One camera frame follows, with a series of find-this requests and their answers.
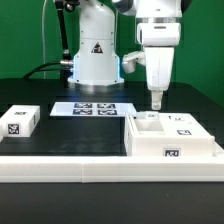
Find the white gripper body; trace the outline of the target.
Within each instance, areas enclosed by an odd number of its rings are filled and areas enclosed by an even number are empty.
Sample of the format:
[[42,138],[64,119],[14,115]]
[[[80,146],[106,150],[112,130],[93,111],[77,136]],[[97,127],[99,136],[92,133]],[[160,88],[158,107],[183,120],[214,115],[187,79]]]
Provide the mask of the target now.
[[170,84],[174,49],[180,41],[179,23],[139,23],[137,41],[143,47],[146,79],[151,91],[166,91]]

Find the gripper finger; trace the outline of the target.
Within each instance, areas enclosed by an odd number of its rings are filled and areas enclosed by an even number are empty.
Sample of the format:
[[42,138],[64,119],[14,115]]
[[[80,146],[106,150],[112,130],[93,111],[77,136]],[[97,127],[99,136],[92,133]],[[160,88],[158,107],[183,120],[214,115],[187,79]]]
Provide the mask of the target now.
[[163,92],[162,91],[152,91],[151,96],[152,96],[152,109],[160,110]]

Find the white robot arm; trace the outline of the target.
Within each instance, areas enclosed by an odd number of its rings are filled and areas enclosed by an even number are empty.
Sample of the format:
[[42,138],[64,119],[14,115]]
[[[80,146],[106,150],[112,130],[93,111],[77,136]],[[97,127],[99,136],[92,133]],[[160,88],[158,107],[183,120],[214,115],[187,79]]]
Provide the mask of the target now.
[[80,0],[80,47],[68,82],[87,91],[103,90],[124,82],[120,69],[132,73],[141,64],[146,67],[151,107],[159,110],[170,84],[174,48],[180,41],[179,19],[192,0],[111,1],[115,11],[135,18],[141,49],[119,58],[115,53],[114,11],[98,0]]

